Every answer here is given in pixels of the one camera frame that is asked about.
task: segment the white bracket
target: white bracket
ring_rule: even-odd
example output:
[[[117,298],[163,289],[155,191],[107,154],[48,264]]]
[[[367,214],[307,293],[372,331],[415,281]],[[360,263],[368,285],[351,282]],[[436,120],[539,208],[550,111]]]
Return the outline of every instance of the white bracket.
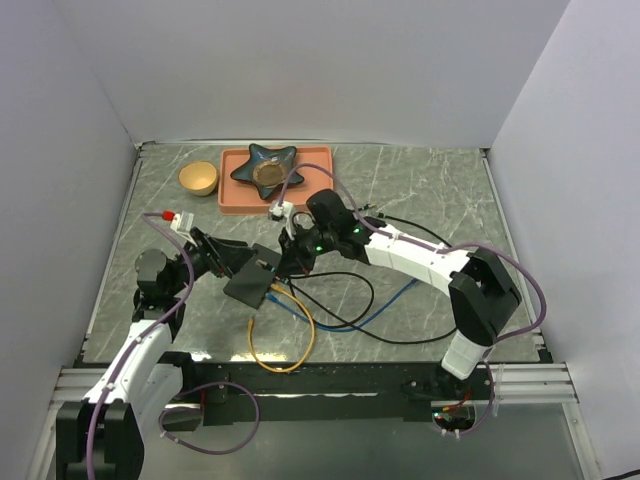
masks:
[[[173,220],[171,220],[170,226],[171,230],[193,245],[195,245],[196,242],[189,232],[191,231],[191,227],[193,227],[194,217],[194,214],[189,212],[176,213]]]
[[[436,245],[425,240],[411,237],[402,233],[391,225],[381,230],[388,232],[391,238],[380,233],[373,233],[368,245],[365,245],[367,258],[371,265],[391,268],[406,273],[410,277],[433,285],[435,288],[449,296],[449,283],[451,274],[459,272],[469,261],[466,250],[442,254],[444,245]],[[430,245],[435,251],[419,247],[398,237],[410,237],[422,243]]]
[[[284,229],[287,232],[290,240],[293,240],[294,225],[293,214],[296,213],[296,207],[291,202],[282,202],[282,205],[278,205],[278,201],[274,200],[269,206],[269,218],[277,222],[284,220]]]
[[[153,367],[140,398],[133,405],[140,435],[158,431],[158,418],[167,404],[182,390],[182,370],[173,365]]]

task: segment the blue cable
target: blue cable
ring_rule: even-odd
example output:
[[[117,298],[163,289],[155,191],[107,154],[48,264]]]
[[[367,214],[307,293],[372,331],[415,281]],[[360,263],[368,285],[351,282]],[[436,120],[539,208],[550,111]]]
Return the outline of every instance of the blue cable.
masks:
[[[358,327],[359,328],[364,327],[367,323],[369,323],[371,320],[373,320],[378,315],[380,315],[382,312],[384,312],[387,308],[389,308],[391,306],[391,304],[393,302],[395,302],[400,297],[400,295],[402,295],[404,292],[409,290],[416,283],[418,283],[418,280],[416,280],[415,278],[412,278],[411,281],[409,283],[407,283],[404,287],[402,287],[400,290],[398,290],[396,292],[396,294],[393,297],[391,297],[391,299],[387,303],[382,305],[378,310],[375,311],[375,313],[373,313],[369,318],[367,318],[360,325],[358,325]],[[282,308],[287,310],[289,313],[292,313],[293,315],[295,315],[299,319],[304,320],[305,322],[309,323],[309,319],[307,319],[307,317],[305,317],[301,313],[296,312],[293,308],[289,307],[285,303],[283,303],[280,300],[278,300],[278,298],[276,298],[276,296],[273,295],[272,293],[267,293],[266,298],[267,298],[267,300],[275,303],[276,305],[281,306]],[[319,330],[325,330],[327,332],[333,332],[333,333],[349,333],[349,332],[356,331],[356,329],[353,328],[353,327],[341,328],[341,329],[333,329],[333,328],[324,327],[322,325],[316,325],[316,328],[318,328]]]

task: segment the yellow cable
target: yellow cable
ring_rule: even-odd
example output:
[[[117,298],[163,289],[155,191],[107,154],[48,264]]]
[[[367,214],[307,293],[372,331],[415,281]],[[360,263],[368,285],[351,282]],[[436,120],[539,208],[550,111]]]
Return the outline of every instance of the yellow cable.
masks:
[[[314,323],[313,317],[309,313],[309,310],[307,310],[307,307],[305,307],[304,304],[300,300],[298,300],[296,297],[291,295],[286,290],[282,289],[279,285],[273,284],[273,285],[271,285],[271,289],[276,291],[276,292],[278,292],[278,293],[282,293],[283,295],[286,295],[287,297],[289,297],[291,300],[293,300],[294,302],[296,302],[300,306],[300,308],[302,309],[304,314],[309,319],[309,323],[311,324],[311,341],[309,342],[309,346],[307,347],[307,351],[304,352],[304,355],[302,356],[300,361],[298,363],[296,363],[295,365],[292,365],[291,367],[287,367],[287,368],[271,367],[271,366],[267,365],[266,363],[264,363],[262,360],[260,360],[258,358],[258,355],[256,354],[256,350],[255,350],[255,348],[253,348],[253,324],[254,324],[254,319],[253,319],[253,317],[251,317],[249,319],[249,330],[247,332],[247,338],[249,340],[249,351],[251,352],[251,355],[253,356],[255,361],[258,362],[258,365],[260,365],[262,368],[264,368],[266,370],[269,370],[270,372],[273,372],[273,373],[289,373],[289,372],[293,372],[296,368],[298,368],[300,365],[302,365],[304,363],[304,361],[307,358],[309,358],[309,355],[311,355],[311,350],[313,349],[313,344],[316,341],[316,324]]]

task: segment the red connector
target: red connector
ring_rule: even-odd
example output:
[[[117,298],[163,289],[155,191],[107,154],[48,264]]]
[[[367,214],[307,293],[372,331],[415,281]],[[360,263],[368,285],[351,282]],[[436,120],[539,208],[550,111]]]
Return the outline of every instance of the red connector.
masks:
[[[173,217],[175,217],[176,214],[174,212],[172,212],[171,210],[165,210],[164,212],[162,212],[162,219],[166,220],[167,222],[170,222],[173,220]]]

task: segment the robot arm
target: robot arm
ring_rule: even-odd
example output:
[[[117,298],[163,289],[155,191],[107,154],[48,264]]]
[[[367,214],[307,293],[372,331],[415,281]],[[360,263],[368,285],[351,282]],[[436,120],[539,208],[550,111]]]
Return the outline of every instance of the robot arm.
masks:
[[[491,252],[478,249],[442,253],[398,241],[400,232],[378,218],[367,221],[389,236],[365,228],[333,191],[323,190],[308,201],[314,225],[294,223],[295,209],[274,205],[271,215],[285,220],[279,237],[281,254],[255,244],[220,240],[191,228],[189,214],[165,218],[186,240],[194,280],[211,272],[228,277],[227,295],[258,308],[276,276],[308,273],[315,259],[338,251],[367,265],[401,271],[433,285],[449,296],[458,329],[438,373],[443,384],[466,380],[496,341],[521,301],[511,277]],[[144,459],[144,437],[153,432],[163,408],[178,393],[195,386],[194,365],[188,353],[166,352],[182,325],[184,305],[145,338],[141,333],[176,305],[188,272],[178,255],[168,259],[148,250],[136,260],[138,290],[129,335],[114,362],[81,402],[65,402],[56,420],[56,469],[59,479],[86,478],[84,456],[89,419],[98,398],[109,394],[99,413],[93,463],[97,478],[138,478]],[[129,353],[132,342],[137,345]],[[127,356],[117,378],[107,384],[116,363]]]
[[[274,203],[271,216],[285,221],[280,234],[280,276],[311,271],[317,256],[338,251],[367,265],[398,270],[434,286],[451,300],[457,332],[442,360],[442,368],[459,380],[469,377],[491,348],[522,297],[500,259],[482,248],[475,252],[440,253],[443,245],[424,240],[433,251],[406,241],[410,237],[378,218],[366,220],[388,235],[371,232],[347,209],[332,190],[322,190],[307,201],[314,226],[293,224],[293,205]]]

